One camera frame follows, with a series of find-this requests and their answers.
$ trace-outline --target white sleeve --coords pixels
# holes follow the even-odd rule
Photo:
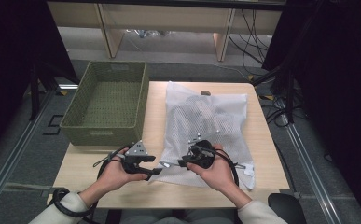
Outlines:
[[[286,223],[271,208],[260,201],[251,201],[238,209],[238,217],[244,224]]]
[[[84,204],[82,199],[77,193],[70,192],[61,199],[61,204],[73,212],[84,212],[88,210],[87,205]],[[31,224],[76,224],[80,217],[69,217],[60,212],[54,204],[46,208],[42,213],[35,217]]]

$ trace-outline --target black cable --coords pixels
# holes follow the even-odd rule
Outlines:
[[[69,210],[68,208],[66,208],[65,206],[63,206],[61,204],[61,198],[63,197],[62,195],[66,195],[69,192],[70,191],[68,189],[58,188],[58,189],[55,189],[54,193],[52,194],[53,204],[60,212],[64,213],[65,215],[67,215],[69,217],[85,217],[85,216],[91,214],[95,210],[95,208],[96,208],[95,204],[91,208],[89,208],[87,211],[84,211],[84,212],[73,212],[73,211]]]
[[[243,54],[247,54],[248,56],[250,56],[252,59],[256,60],[256,62],[262,64],[262,61],[258,58],[256,58],[254,55],[252,55],[251,53],[247,52],[246,50],[242,49],[241,47],[239,47],[235,41],[233,41],[233,39],[231,37],[229,37],[229,40],[232,42],[232,44],[234,44],[236,46],[236,48],[238,48],[241,52],[243,52]]]
[[[276,119],[277,117],[283,115],[285,111],[283,109],[277,109],[275,110],[273,113],[271,113],[270,115],[267,115],[267,117],[265,118],[265,120],[267,121],[267,123],[271,123],[274,119]]]
[[[288,121],[286,124],[279,124],[278,122],[277,122],[277,119],[279,118],[279,116],[275,116],[275,119],[273,120],[273,122],[275,123],[275,125],[277,126],[277,127],[279,127],[279,128],[283,128],[283,127],[287,127],[289,124],[290,124],[290,122]]]
[[[274,106],[273,105],[262,105],[261,108],[263,108],[263,107],[269,107],[270,108],[270,110],[267,112],[267,115],[264,114],[264,118],[266,118],[270,114],[270,112],[274,108]]]
[[[243,18],[244,18],[244,21],[246,22],[246,25],[247,25],[247,29],[250,33],[250,36],[253,37],[253,39],[255,40],[255,43],[257,45],[257,51],[258,51],[258,54],[261,58],[264,58],[262,55],[261,55],[261,50],[259,49],[259,45],[258,45],[258,41],[256,39],[256,12],[253,10],[253,26],[252,28],[250,28],[250,25],[249,25],[249,22],[247,21],[247,18],[246,16],[244,15],[244,12],[242,10],[242,15],[243,15]]]
[[[250,72],[249,70],[247,70],[246,65],[244,64],[244,54],[243,54],[243,56],[242,56],[242,64],[243,64],[243,69],[244,69],[244,71],[250,73],[250,74],[253,75],[253,76],[262,76],[262,75],[259,75],[259,74],[256,74],[256,73],[253,73],[253,72]]]
[[[104,169],[105,167],[107,166],[107,164],[109,162],[111,162],[111,160],[124,148],[131,148],[132,145],[128,145],[128,146],[125,146],[125,147],[121,147],[111,153],[109,153],[104,159],[100,160],[100,161],[97,161],[93,164],[93,167],[96,167],[97,165],[99,165],[101,162],[103,162],[101,168],[99,169],[99,172],[98,172],[98,177],[96,179],[99,179],[99,177],[101,176],[101,174],[104,172]],[[92,207],[96,208],[96,206],[98,205],[98,202],[94,203]],[[90,221],[90,223],[94,223],[93,222],[93,216],[95,215],[95,209],[93,209],[90,213],[90,219],[89,220],[86,220],[86,221]]]
[[[222,149],[210,149],[210,148],[207,148],[207,147],[203,147],[202,149],[212,153],[213,155],[218,155],[219,157],[223,158],[224,161],[226,161],[229,164],[229,168],[232,171],[232,175],[233,175],[233,181],[235,182],[236,186],[239,187],[238,173],[236,172],[235,164],[232,162],[231,159],[229,159],[229,154],[227,154],[227,152],[225,152]],[[226,155],[222,155],[221,153],[217,153],[217,151],[222,151]]]
[[[243,39],[243,37],[242,37],[242,35],[241,34],[238,34],[239,35],[239,37],[241,38],[241,40],[243,40],[244,42],[246,42],[246,43],[248,43],[248,41],[247,40],[245,40],[245,39]],[[251,43],[248,43],[250,46],[252,46],[252,47],[255,47],[255,48],[257,48],[257,46],[256,45],[254,45],[254,44],[251,44]]]
[[[253,22],[256,21],[256,16],[257,16],[257,12],[255,10],[253,10]],[[255,30],[255,37],[265,48],[267,48],[267,49],[269,48],[259,39],[258,35],[256,34],[256,30]]]

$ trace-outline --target metal rail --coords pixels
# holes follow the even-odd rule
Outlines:
[[[285,104],[282,100],[279,100],[279,106],[281,108],[285,108]],[[287,116],[282,115],[282,120],[284,123],[287,123]],[[320,203],[320,206],[322,207],[323,213],[325,214],[327,223],[335,223],[335,224],[341,224],[342,221],[340,220],[340,216],[337,212],[337,209],[332,202],[328,191],[323,184],[319,174],[317,173],[316,169],[313,166],[313,163],[311,161],[311,158],[309,157],[308,151],[306,150],[305,146],[303,145],[300,137],[299,132],[296,129],[296,126],[294,123],[289,123],[287,126],[287,132],[290,136],[291,141],[294,144],[294,147],[297,151],[297,154],[299,155],[299,160],[302,164],[302,167],[305,170],[306,176],[308,177],[313,192],[316,196],[317,201]]]
[[[47,105],[49,104],[50,99],[54,95],[55,91],[48,91],[47,95],[44,97],[42,101],[42,107],[40,112],[37,114],[34,120],[30,120],[28,125],[26,126],[25,130],[22,133],[22,136],[20,140],[17,142],[17,144],[12,149],[10,155],[7,157],[7,160],[3,166],[3,168],[0,170],[0,194],[3,191],[3,188],[6,185],[6,182],[10,178],[12,172],[14,171],[15,167],[17,166],[19,160],[21,159],[21,156],[24,152],[24,150],[27,148],[34,132],[35,127],[38,125],[38,123],[41,120],[42,114],[44,113],[45,109],[47,108]]]

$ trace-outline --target basket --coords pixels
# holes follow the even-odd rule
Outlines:
[[[90,62],[61,122],[73,145],[124,146],[142,139],[146,63]]]

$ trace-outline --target table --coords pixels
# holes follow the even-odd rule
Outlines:
[[[266,202],[271,193],[289,189],[268,125],[264,119],[254,87],[245,83],[179,82],[196,92],[211,94],[248,94],[247,119],[243,136],[255,163],[256,187],[247,193]],[[165,131],[165,96],[167,82],[149,83],[143,143],[154,162],[141,163],[152,169],[160,160]],[[90,147],[69,145],[54,188],[83,190],[95,179],[99,167],[92,165],[118,147]],[[203,208],[234,207],[220,192],[209,188],[180,186],[163,182],[131,182],[117,191],[106,194],[98,204],[102,208]]]

